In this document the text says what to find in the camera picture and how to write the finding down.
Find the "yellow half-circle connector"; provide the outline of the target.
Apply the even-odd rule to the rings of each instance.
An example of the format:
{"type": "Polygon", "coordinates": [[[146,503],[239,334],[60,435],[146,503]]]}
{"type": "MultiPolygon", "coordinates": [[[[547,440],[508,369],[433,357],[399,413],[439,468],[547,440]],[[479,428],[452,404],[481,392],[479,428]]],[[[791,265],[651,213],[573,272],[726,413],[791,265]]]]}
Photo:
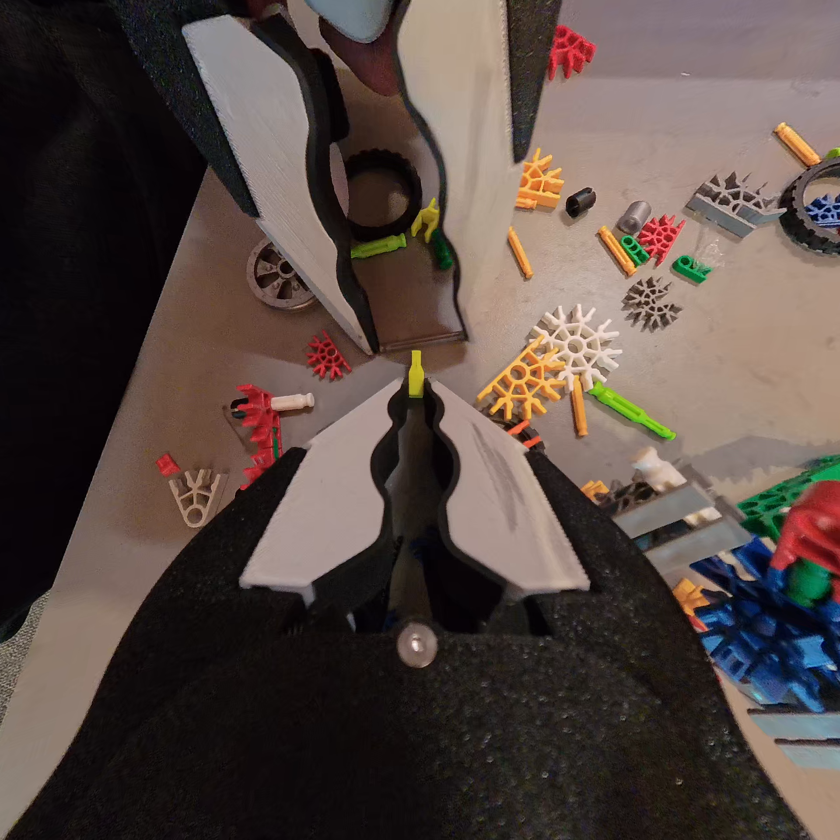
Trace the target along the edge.
{"type": "Polygon", "coordinates": [[[532,420],[562,397],[565,362],[543,337],[531,341],[478,394],[476,403],[490,417],[506,422],[532,420]]]}

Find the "red fan connector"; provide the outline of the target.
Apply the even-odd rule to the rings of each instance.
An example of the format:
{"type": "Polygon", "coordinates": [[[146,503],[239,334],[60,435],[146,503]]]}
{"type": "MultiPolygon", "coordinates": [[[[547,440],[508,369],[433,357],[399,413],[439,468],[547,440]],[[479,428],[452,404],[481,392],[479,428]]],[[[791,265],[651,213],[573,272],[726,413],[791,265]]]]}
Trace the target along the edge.
{"type": "Polygon", "coordinates": [[[548,80],[554,80],[559,69],[562,69],[565,79],[569,79],[573,72],[581,73],[584,66],[592,62],[596,49],[596,44],[568,26],[557,25],[549,52],[548,80]]]}

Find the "white rod with black cap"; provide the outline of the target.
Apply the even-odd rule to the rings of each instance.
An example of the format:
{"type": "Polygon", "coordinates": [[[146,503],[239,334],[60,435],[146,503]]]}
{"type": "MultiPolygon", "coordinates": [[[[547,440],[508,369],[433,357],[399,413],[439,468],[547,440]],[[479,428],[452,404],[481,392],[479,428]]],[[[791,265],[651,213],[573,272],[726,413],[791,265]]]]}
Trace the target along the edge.
{"type": "Polygon", "coordinates": [[[260,422],[272,422],[275,415],[288,411],[299,411],[314,407],[314,395],[294,394],[273,396],[257,389],[242,391],[245,396],[230,403],[233,418],[256,425],[260,422]]]}

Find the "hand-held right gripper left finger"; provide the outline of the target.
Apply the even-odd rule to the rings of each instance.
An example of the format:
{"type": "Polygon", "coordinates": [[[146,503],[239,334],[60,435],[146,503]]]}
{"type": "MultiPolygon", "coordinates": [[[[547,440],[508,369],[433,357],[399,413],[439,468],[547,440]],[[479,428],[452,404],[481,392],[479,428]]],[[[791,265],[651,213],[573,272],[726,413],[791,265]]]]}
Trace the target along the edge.
{"type": "Polygon", "coordinates": [[[369,601],[391,569],[395,469],[407,388],[393,380],[323,429],[306,452],[239,578],[304,601],[369,601]]]}

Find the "dark grey snowflake connector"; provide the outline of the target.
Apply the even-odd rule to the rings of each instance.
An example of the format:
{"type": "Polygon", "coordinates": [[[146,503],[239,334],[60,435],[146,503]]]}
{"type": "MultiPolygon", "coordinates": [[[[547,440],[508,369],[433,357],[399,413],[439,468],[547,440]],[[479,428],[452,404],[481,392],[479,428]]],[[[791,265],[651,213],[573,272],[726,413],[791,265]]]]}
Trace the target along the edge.
{"type": "Polygon", "coordinates": [[[668,299],[672,283],[654,277],[634,283],[623,299],[625,320],[649,333],[667,329],[683,311],[680,305],[668,299]]]}

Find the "large black knobby tyre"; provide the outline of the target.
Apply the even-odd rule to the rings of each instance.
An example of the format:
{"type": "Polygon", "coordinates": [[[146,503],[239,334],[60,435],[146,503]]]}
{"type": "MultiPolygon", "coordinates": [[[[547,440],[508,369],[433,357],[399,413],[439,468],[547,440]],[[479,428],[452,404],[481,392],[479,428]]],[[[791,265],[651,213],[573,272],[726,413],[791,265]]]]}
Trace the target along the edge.
{"type": "Polygon", "coordinates": [[[807,168],[787,185],[780,196],[784,214],[780,224],[791,241],[826,256],[839,255],[839,233],[836,229],[821,228],[813,224],[805,213],[806,193],[813,182],[835,179],[839,176],[839,159],[823,161],[807,168]]]}

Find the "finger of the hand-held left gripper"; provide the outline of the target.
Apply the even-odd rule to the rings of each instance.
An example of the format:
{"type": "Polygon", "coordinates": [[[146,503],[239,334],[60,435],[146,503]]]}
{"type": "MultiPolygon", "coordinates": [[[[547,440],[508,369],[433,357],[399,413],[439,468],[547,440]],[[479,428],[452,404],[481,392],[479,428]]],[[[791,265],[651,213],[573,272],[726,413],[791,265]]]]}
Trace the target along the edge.
{"type": "Polygon", "coordinates": [[[182,34],[258,225],[342,330],[363,352],[378,354],[333,186],[329,96],[315,54],[283,14],[250,24],[209,17],[184,25],[182,34]]]}
{"type": "Polygon", "coordinates": [[[468,337],[497,277],[517,194],[506,2],[401,2],[402,94],[433,150],[440,221],[468,337]]]}

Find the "red half-circle connector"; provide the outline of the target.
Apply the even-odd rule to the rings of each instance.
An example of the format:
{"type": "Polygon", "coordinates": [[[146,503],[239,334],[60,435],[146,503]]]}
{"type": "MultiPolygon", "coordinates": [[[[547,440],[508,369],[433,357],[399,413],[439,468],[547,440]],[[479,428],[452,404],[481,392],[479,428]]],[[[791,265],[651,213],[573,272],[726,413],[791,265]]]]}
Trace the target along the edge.
{"type": "Polygon", "coordinates": [[[306,356],[308,366],[321,381],[334,382],[352,373],[349,362],[325,329],[312,336],[306,356]]]}

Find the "small red connector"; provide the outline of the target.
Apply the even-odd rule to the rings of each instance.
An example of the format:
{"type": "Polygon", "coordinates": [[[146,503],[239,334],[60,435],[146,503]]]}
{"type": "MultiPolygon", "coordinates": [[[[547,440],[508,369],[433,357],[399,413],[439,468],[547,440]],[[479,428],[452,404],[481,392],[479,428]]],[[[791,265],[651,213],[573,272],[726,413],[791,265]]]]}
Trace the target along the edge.
{"type": "Polygon", "coordinates": [[[656,266],[661,266],[672,249],[686,220],[676,222],[676,216],[652,216],[636,236],[637,242],[653,259],[656,266]]]}

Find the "green connector structure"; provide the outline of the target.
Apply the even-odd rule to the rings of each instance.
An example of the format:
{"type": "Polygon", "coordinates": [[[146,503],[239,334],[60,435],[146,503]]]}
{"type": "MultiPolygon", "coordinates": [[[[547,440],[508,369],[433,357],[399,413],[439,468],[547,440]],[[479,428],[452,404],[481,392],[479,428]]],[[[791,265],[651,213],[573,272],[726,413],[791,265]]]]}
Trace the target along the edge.
{"type": "Polygon", "coordinates": [[[742,526],[756,537],[778,542],[790,509],[813,484],[824,480],[839,480],[839,455],[815,459],[797,476],[740,502],[742,526]]]}

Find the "orange fan connector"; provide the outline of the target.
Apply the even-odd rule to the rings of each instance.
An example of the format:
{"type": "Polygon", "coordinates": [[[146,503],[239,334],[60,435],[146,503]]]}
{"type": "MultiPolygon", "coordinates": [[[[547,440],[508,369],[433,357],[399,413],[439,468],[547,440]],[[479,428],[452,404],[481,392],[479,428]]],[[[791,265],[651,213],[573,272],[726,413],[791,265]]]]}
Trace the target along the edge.
{"type": "Polygon", "coordinates": [[[533,210],[538,207],[554,210],[559,202],[564,180],[562,168],[553,166],[553,155],[537,148],[532,158],[523,162],[515,207],[533,210]]]}

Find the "grey blue panel pair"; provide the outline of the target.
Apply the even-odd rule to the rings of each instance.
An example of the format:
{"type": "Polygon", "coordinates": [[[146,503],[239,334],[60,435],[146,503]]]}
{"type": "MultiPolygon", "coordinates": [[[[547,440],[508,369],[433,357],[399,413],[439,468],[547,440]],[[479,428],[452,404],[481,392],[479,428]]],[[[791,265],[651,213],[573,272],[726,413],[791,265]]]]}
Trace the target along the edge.
{"type": "Polygon", "coordinates": [[[793,762],[810,770],[839,770],[839,712],[790,706],[753,708],[749,718],[793,762]]]}

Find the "grey spoked wheel hub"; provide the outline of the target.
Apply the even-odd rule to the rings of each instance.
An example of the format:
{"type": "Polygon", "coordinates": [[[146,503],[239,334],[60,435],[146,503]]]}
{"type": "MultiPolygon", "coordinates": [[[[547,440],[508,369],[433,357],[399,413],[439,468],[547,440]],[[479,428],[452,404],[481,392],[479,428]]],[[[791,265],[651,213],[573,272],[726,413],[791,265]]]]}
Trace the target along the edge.
{"type": "Polygon", "coordinates": [[[263,238],[251,251],[246,280],[260,302],[280,312],[299,312],[319,303],[270,238],[263,238]]]}

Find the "person's left hand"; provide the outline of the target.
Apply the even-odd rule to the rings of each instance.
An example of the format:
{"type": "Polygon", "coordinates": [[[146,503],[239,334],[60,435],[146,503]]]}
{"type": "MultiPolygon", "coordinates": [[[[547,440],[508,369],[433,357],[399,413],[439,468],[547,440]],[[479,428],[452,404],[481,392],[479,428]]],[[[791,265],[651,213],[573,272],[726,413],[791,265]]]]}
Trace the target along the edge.
{"type": "Polygon", "coordinates": [[[396,66],[395,20],[389,20],[379,38],[363,44],[353,41],[321,17],[319,31],[332,52],[369,89],[383,97],[400,91],[396,66]]]}

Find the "white fan connector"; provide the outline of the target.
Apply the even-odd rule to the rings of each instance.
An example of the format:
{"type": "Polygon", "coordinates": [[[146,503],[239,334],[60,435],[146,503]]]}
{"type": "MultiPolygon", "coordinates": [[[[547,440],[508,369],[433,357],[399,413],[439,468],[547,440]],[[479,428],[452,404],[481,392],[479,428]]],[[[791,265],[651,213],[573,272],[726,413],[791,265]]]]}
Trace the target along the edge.
{"type": "Polygon", "coordinates": [[[198,530],[215,515],[228,480],[228,474],[203,467],[185,470],[168,479],[175,504],[189,529],[198,530]]]}

